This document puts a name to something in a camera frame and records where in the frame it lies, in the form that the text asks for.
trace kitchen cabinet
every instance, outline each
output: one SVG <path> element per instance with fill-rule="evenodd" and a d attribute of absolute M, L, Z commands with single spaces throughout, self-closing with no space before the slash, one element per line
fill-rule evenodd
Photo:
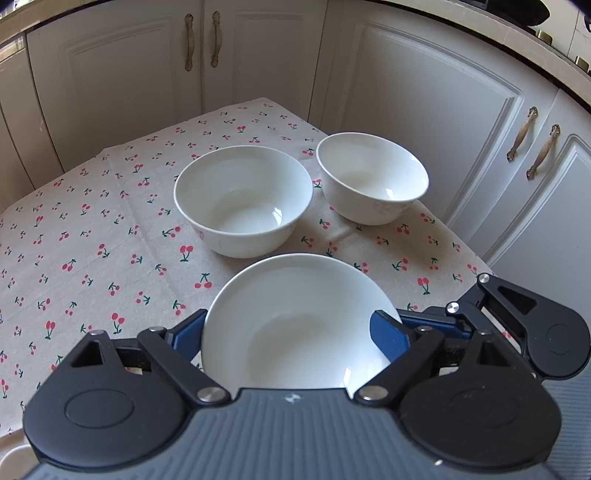
<path fill-rule="evenodd" d="M 2 212 L 34 188 L 22 166 L 4 117 L 0 116 L 0 221 Z"/>
<path fill-rule="evenodd" d="M 64 171 L 37 101 L 23 37 L 0 48 L 0 106 L 33 186 L 42 187 L 61 175 Z"/>
<path fill-rule="evenodd" d="M 527 170 L 556 137 L 532 180 Z M 495 274 L 579 312 L 591 326 L 591 116 L 559 92 L 529 153 L 468 245 Z"/>
<path fill-rule="evenodd" d="M 430 177 L 423 203 L 469 239 L 519 170 L 558 88 L 452 26 L 388 5 L 339 3 L 325 27 L 336 39 L 323 37 L 320 52 L 333 49 L 333 61 L 317 71 L 325 78 L 330 69 L 321 129 L 380 135 L 410 150 Z M 509 162 L 532 106 L 538 118 Z"/>
<path fill-rule="evenodd" d="M 65 170 L 201 114 L 201 9 L 200 0 L 117 0 L 27 35 L 39 102 Z"/>
<path fill-rule="evenodd" d="M 264 96 L 307 119 L 325 11 L 326 0 L 205 0 L 204 111 Z"/>

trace metal screw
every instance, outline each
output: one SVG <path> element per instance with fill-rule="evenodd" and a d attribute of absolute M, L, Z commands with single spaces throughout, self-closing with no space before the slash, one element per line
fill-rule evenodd
<path fill-rule="evenodd" d="M 446 310 L 448 313 L 457 313 L 460 310 L 460 304 L 456 301 L 451 301 L 447 304 Z"/>
<path fill-rule="evenodd" d="M 197 392 L 197 398 L 206 403 L 218 403 L 226 398 L 228 393 L 220 387 L 204 387 Z"/>
<path fill-rule="evenodd" d="M 367 401 L 383 400 L 388 396 L 388 390 L 380 385 L 368 385 L 359 389 L 359 396 Z"/>

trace cabinet handle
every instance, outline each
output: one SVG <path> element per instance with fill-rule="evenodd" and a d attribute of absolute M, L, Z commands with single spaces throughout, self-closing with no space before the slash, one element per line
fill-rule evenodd
<path fill-rule="evenodd" d="M 185 15 L 185 25 L 187 27 L 187 60 L 185 61 L 185 70 L 188 72 L 193 68 L 193 52 L 195 52 L 195 33 L 193 33 L 193 16 Z"/>
<path fill-rule="evenodd" d="M 546 158 L 546 155 L 548 155 L 548 152 L 550 151 L 552 144 L 555 142 L 556 138 L 559 135 L 560 135 L 560 125 L 559 124 L 552 125 L 552 130 L 550 131 L 549 139 L 546 140 L 546 143 L 542 147 L 542 150 L 540 150 L 540 153 L 538 154 L 538 158 L 535 159 L 534 164 L 525 173 L 525 176 L 527 176 L 528 180 L 534 179 L 535 174 L 538 170 L 538 167 L 544 161 L 544 159 Z"/>
<path fill-rule="evenodd" d="M 212 15 L 213 18 L 213 29 L 215 30 L 216 33 L 216 46 L 213 49 L 213 55 L 212 55 L 212 67 L 215 68 L 217 67 L 217 57 L 220 53 L 220 50 L 222 49 L 222 27 L 220 25 L 220 12 L 218 12 L 217 10 L 213 13 Z"/>
<path fill-rule="evenodd" d="M 523 127 L 521 127 L 521 130 L 519 130 L 519 133 L 517 133 L 513 146 L 507 152 L 507 161 L 513 161 L 513 159 L 515 158 L 515 154 L 517 153 L 517 149 L 521 145 L 521 142 L 523 142 L 523 139 L 525 138 L 527 131 L 530 129 L 531 124 L 534 123 L 534 120 L 537 116 L 538 109 L 535 106 L 533 106 L 532 108 L 530 108 L 530 112 L 527 115 L 527 120 L 525 121 Z"/>

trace tablecloth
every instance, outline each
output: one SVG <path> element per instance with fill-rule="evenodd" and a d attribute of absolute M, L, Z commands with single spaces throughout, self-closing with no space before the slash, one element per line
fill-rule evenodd
<path fill-rule="evenodd" d="M 9 207 L 0 216 L 0 436 L 21 427 L 27 401 L 87 332 L 172 327 L 256 261 L 207 249 L 174 205 L 182 169 L 220 147 L 274 147 L 311 175 L 313 201 L 273 254 L 340 259 L 415 311 L 457 299 L 490 271 L 420 202 L 385 226 L 340 217 L 319 180 L 314 150 L 324 137 L 253 100 L 107 148 Z"/>

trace white bowl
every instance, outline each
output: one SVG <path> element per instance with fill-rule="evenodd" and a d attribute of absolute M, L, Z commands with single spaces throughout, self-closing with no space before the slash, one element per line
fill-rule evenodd
<path fill-rule="evenodd" d="M 13 448 L 0 462 L 0 480 L 20 480 L 38 464 L 30 445 Z"/>
<path fill-rule="evenodd" d="M 345 218 L 364 225 L 396 219 L 425 194 L 429 176 L 408 150 L 374 135 L 344 132 L 316 148 L 322 191 Z"/>
<path fill-rule="evenodd" d="M 389 365 L 369 335 L 386 294 L 334 258 L 288 254 L 261 260 L 228 282 L 209 309 L 205 373 L 235 397 L 241 387 L 355 391 Z"/>
<path fill-rule="evenodd" d="M 242 145 L 191 162 L 174 185 L 174 203 L 209 248 L 252 258 L 287 240 L 312 200 L 312 188 L 295 158 Z"/>

